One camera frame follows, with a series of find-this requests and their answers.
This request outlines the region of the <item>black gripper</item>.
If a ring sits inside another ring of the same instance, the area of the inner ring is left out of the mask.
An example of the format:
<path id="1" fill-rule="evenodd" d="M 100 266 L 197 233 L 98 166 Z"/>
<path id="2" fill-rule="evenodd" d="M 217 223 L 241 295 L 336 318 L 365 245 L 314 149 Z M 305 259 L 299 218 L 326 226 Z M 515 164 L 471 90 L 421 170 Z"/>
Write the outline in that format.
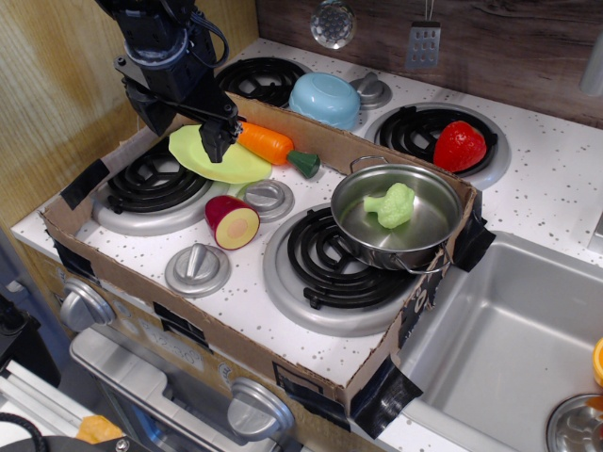
<path id="1" fill-rule="evenodd" d="M 211 43 L 175 43 L 166 48 L 124 45 L 114 60 L 126 95 L 143 121 L 158 135 L 175 115 L 199 122 L 204 150 L 221 163 L 243 128 L 234 101 L 215 78 L 218 58 Z"/>

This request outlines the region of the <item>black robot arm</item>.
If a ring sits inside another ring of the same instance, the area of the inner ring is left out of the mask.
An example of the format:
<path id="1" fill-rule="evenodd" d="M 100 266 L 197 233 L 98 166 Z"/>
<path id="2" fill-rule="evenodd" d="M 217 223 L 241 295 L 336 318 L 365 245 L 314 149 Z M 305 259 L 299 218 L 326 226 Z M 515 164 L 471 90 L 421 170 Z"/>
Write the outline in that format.
<path id="1" fill-rule="evenodd" d="M 157 135 L 180 114 L 201 125 L 204 150 L 219 163 L 241 131 L 236 104 L 215 78 L 229 57 L 224 34 L 193 1 L 100 1 L 123 34 L 114 60 L 126 96 Z"/>

